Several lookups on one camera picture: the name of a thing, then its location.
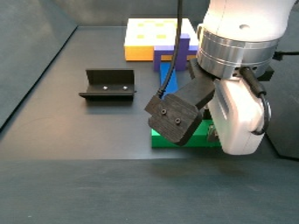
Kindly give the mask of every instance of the screw hole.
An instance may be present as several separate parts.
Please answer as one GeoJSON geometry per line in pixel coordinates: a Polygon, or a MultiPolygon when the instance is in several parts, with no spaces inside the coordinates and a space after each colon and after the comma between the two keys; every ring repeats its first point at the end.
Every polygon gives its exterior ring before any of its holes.
{"type": "Polygon", "coordinates": [[[180,123],[181,123],[181,119],[180,119],[180,118],[176,118],[176,119],[174,119],[174,123],[176,123],[176,124],[180,124],[180,123]]]}
{"type": "Polygon", "coordinates": [[[165,113],[166,113],[166,110],[165,110],[165,109],[162,109],[162,110],[161,110],[161,114],[162,114],[162,115],[165,115],[165,113]]]}
{"type": "Polygon", "coordinates": [[[248,29],[249,29],[249,26],[248,26],[246,24],[241,24],[241,25],[238,26],[238,29],[240,29],[240,30],[248,30],[248,29]]]}

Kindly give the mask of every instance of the gray table surface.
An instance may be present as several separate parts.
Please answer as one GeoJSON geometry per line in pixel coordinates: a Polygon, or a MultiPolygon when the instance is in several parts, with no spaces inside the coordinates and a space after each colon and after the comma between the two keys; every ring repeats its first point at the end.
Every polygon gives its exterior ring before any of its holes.
{"type": "MultiPolygon", "coordinates": [[[[144,111],[158,87],[152,62],[125,62],[125,27],[80,27],[0,134],[0,159],[225,157],[221,149],[150,148],[144,111]],[[86,102],[88,68],[133,68],[134,100],[86,102]]],[[[177,73],[178,85],[189,80],[177,73]]],[[[270,145],[256,154],[265,155],[270,145]]]]}
{"type": "Polygon", "coordinates": [[[124,27],[76,30],[0,134],[1,223],[297,223],[299,164],[266,139],[244,157],[150,149],[158,78],[150,62],[124,61],[124,36],[124,27]],[[132,104],[78,97],[84,70],[100,67],[134,69],[132,104]]]}

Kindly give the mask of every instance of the black cable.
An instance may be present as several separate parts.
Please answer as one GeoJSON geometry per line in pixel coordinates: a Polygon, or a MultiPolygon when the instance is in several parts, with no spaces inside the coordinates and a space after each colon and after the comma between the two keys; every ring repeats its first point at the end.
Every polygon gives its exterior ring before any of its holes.
{"type": "Polygon", "coordinates": [[[299,52],[274,52],[274,55],[272,57],[273,60],[282,60],[284,55],[299,55],[299,52]]]}
{"type": "Polygon", "coordinates": [[[268,103],[266,103],[266,98],[265,98],[265,94],[266,91],[262,87],[262,85],[258,83],[257,78],[250,70],[250,68],[248,66],[242,66],[238,69],[238,73],[242,76],[244,81],[246,82],[248,86],[249,86],[249,90],[252,92],[252,94],[260,98],[261,103],[262,103],[262,108],[264,108],[264,125],[261,130],[254,130],[250,133],[256,136],[260,136],[265,133],[266,131],[266,126],[269,123],[269,109],[268,109],[268,103]]]}
{"type": "Polygon", "coordinates": [[[262,107],[264,107],[264,125],[262,125],[261,130],[254,130],[250,132],[256,136],[260,136],[266,132],[266,127],[268,127],[268,123],[269,123],[269,109],[268,109],[266,98],[265,98],[264,94],[260,94],[258,98],[261,100],[262,107]]]}
{"type": "Polygon", "coordinates": [[[173,53],[172,53],[172,63],[170,63],[168,73],[166,73],[164,81],[162,81],[162,85],[160,86],[160,88],[157,89],[157,92],[156,92],[156,95],[157,95],[158,98],[162,98],[168,82],[172,78],[174,61],[176,61],[178,47],[180,47],[181,28],[182,28],[182,0],[177,0],[177,23],[176,23],[176,34],[174,34],[174,45],[173,45],[173,53]]]}

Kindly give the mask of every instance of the yellow block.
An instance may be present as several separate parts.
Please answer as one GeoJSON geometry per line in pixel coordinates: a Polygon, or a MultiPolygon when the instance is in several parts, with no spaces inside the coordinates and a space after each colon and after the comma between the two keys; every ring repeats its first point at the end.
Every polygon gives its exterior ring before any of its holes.
{"type": "Polygon", "coordinates": [[[125,45],[125,60],[153,60],[154,48],[150,45],[125,45]]]}
{"type": "MultiPolygon", "coordinates": [[[[165,61],[172,60],[172,57],[173,57],[172,55],[162,55],[161,60],[165,60],[165,61]]],[[[188,55],[186,56],[186,60],[193,59],[193,58],[196,58],[196,55],[188,55]]]]}

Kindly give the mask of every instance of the toy block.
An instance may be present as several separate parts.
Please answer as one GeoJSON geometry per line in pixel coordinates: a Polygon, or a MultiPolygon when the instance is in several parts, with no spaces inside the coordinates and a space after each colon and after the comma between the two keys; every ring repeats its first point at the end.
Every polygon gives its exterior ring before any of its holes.
{"type": "MultiPolygon", "coordinates": [[[[160,65],[160,83],[161,83],[161,85],[164,83],[164,79],[165,79],[165,76],[166,76],[166,73],[169,70],[169,66],[170,66],[170,63],[165,63],[165,62],[162,62],[160,65]]],[[[169,79],[166,88],[164,90],[164,95],[172,94],[176,90],[177,90],[176,74],[174,74],[174,70],[172,70],[172,77],[169,79]]]]}
{"type": "MultiPolygon", "coordinates": [[[[125,60],[153,60],[154,46],[173,46],[176,18],[129,18],[125,30],[125,60]]],[[[197,50],[198,40],[188,18],[181,20],[181,33],[190,37],[189,46],[197,50]]]]}
{"type": "MultiPolygon", "coordinates": [[[[172,55],[162,55],[162,56],[161,56],[161,61],[170,61],[172,58],[173,58],[172,55]]],[[[186,56],[186,60],[190,60],[190,59],[193,59],[193,58],[196,58],[196,53],[192,54],[192,55],[188,55],[188,56],[186,56]]]]}
{"type": "MultiPolygon", "coordinates": [[[[182,33],[180,36],[180,48],[177,52],[177,57],[174,61],[174,70],[184,71],[185,63],[188,59],[188,55],[196,55],[197,46],[189,46],[190,37],[189,34],[182,33]]],[[[173,54],[173,46],[172,45],[157,45],[153,47],[153,70],[157,72],[161,63],[161,57],[164,55],[173,54]]]]}
{"type": "Polygon", "coordinates": [[[208,129],[212,125],[212,120],[202,120],[198,128],[194,130],[190,140],[184,146],[170,143],[160,134],[152,129],[152,148],[197,148],[197,147],[220,147],[220,142],[208,142],[208,129]]]}

